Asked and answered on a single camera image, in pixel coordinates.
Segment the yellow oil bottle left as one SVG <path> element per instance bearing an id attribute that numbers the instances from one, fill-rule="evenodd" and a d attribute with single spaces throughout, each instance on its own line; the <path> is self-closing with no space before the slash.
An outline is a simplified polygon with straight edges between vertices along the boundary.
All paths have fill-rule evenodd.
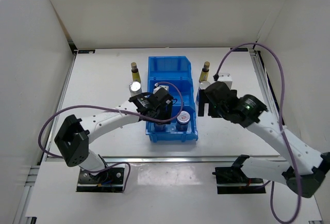
<path id="1" fill-rule="evenodd" d="M 141 83 L 139 70 L 138 70 L 137 64 L 135 62 L 131 63 L 131 73 L 132 73 L 133 82 Z"/>

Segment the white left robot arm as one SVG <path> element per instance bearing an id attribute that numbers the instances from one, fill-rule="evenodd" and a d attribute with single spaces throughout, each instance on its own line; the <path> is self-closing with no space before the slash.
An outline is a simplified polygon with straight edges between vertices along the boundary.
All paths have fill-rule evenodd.
<path id="1" fill-rule="evenodd" d="M 152 142 L 198 139 L 195 111 L 190 106 L 175 106 L 173 101 L 168 86 L 158 85 L 152 93 L 137 94 L 102 113 L 84 118 L 67 116 L 55 144 L 67 166 L 87 170 L 95 182 L 102 183 L 108 177 L 108 170 L 104 160 L 91 151 L 89 145 L 113 130 L 146 121 L 145 133 Z"/>

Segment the yellow oil bottle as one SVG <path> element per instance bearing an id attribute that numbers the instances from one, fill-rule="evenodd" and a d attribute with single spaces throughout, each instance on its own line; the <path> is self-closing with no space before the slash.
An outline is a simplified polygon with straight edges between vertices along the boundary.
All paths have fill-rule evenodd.
<path id="1" fill-rule="evenodd" d="M 210 67 L 210 62 L 208 61 L 204 62 L 203 68 L 199 76 L 200 83 L 208 80 L 209 67 Z"/>
<path id="2" fill-rule="evenodd" d="M 141 83 L 139 70 L 138 70 L 137 64 L 135 62 L 131 63 L 131 73 L 132 73 L 133 82 Z"/>

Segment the white-lid spice jar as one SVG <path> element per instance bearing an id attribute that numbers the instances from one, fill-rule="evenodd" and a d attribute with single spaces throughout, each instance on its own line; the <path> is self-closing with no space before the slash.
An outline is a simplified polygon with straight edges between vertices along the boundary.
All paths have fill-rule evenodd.
<path id="1" fill-rule="evenodd" d="M 176 130 L 178 132 L 186 132 L 191 120 L 191 116 L 187 111 L 181 111 L 176 118 Z"/>
<path id="2" fill-rule="evenodd" d="M 154 123 L 155 132 L 166 132 L 168 128 L 168 124 L 166 123 Z"/>

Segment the left side aluminium rail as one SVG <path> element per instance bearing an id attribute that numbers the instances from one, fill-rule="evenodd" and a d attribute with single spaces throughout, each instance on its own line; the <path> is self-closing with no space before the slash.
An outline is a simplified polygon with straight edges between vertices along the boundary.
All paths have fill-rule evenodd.
<path id="1" fill-rule="evenodd" d="M 29 55 L 24 66 L 24 100 L 27 108 L 21 138 L 27 147 L 24 179 L 40 156 L 38 134 L 46 119 L 57 109 L 73 54 L 69 48 L 38 50 Z"/>

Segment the silver-lid shaker blue label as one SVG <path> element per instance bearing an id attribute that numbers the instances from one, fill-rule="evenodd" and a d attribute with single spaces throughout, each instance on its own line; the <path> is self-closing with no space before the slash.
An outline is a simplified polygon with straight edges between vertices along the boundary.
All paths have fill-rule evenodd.
<path id="1" fill-rule="evenodd" d="M 202 81 L 199 83 L 199 87 L 198 87 L 197 94 L 196 94 L 196 101 L 195 101 L 196 105 L 199 105 L 200 91 L 205 90 L 209 85 L 210 85 L 209 81 Z"/>

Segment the blue bin near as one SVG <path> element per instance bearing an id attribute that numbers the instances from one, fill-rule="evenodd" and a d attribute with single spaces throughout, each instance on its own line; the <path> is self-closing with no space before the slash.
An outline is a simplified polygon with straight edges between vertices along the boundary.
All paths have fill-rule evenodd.
<path id="1" fill-rule="evenodd" d="M 191 120 L 188 126 L 188 130 L 186 132 L 178 132 L 176 130 L 176 118 L 168 124 L 168 128 L 166 132 L 155 132 L 154 123 L 147 122 L 146 123 L 146 132 L 145 134 L 149 136 L 150 141 L 158 142 L 158 141 L 197 141 L 198 140 L 198 131 L 196 128 L 196 111 L 194 106 L 183 106 L 183 110 L 187 111 Z"/>

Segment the silver-lid shaker left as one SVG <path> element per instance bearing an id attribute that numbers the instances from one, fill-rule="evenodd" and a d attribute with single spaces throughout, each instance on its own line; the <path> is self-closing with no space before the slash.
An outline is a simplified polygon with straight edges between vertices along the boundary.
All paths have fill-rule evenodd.
<path id="1" fill-rule="evenodd" d="M 128 88 L 131 97 L 137 96 L 142 93 L 141 83 L 138 81 L 131 82 Z"/>

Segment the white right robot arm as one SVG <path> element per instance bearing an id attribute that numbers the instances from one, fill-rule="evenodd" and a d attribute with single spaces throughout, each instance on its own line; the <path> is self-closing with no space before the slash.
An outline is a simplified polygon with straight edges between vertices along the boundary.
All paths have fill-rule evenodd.
<path id="1" fill-rule="evenodd" d="M 277 122 L 276 115 L 253 95 L 237 97 L 224 82 L 209 85 L 204 94 L 212 117 L 238 124 L 263 139 L 276 150 L 284 162 L 266 161 L 240 155 L 231 165 L 227 176 L 239 183 L 260 178 L 287 185 L 303 198 L 311 198 L 329 171 L 329 153 L 308 146 Z"/>

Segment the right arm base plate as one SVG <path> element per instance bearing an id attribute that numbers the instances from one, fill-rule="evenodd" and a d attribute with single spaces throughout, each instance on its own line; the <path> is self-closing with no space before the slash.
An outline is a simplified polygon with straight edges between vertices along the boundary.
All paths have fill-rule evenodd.
<path id="1" fill-rule="evenodd" d="M 265 182 L 260 178 L 248 178 L 232 167 L 216 167 L 215 176 L 218 195 L 265 194 Z"/>

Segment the aluminium table edge rail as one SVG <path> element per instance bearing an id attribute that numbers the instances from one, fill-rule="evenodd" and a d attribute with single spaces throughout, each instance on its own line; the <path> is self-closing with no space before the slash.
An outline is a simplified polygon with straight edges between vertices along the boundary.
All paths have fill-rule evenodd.
<path id="1" fill-rule="evenodd" d="M 161 156 L 161 157 L 110 157 L 103 156 L 108 163 L 217 163 L 234 162 L 238 156 Z M 269 161 L 285 161 L 281 156 L 252 156 L 252 158 L 265 159 Z M 43 156 L 42 162 L 64 162 L 61 158 Z"/>

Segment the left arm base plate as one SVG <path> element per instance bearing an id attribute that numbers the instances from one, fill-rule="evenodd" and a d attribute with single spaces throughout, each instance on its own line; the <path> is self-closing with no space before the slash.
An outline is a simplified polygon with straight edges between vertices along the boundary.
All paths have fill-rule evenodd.
<path id="1" fill-rule="evenodd" d="M 92 175 L 80 170 L 77 179 L 76 192 L 78 193 L 124 193 L 127 184 L 127 175 L 130 167 L 116 163 L 104 172 Z"/>

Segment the yellow oil bottle right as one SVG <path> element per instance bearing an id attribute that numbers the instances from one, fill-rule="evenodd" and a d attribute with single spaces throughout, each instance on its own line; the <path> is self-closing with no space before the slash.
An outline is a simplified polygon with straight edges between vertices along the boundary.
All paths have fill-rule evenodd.
<path id="1" fill-rule="evenodd" d="M 208 61 L 204 62 L 203 68 L 199 76 L 200 83 L 208 80 L 209 67 L 210 67 L 210 62 Z"/>

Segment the right side aluminium rail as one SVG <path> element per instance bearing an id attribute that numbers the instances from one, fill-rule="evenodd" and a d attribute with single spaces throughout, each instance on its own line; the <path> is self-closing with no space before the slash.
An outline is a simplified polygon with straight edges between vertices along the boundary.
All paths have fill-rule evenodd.
<path id="1" fill-rule="evenodd" d="M 270 114 L 274 114 L 274 120 L 279 120 L 279 98 L 272 94 L 271 84 L 263 64 L 260 51 L 248 49 L 249 68 L 244 72 L 243 83 L 245 84 L 244 93 L 250 94 L 266 104 Z M 279 133 L 279 124 L 273 124 L 273 129 L 267 135 L 267 142 L 254 133 L 249 132 L 248 155 L 251 156 L 289 156 L 288 149 L 284 143 L 282 135 Z"/>

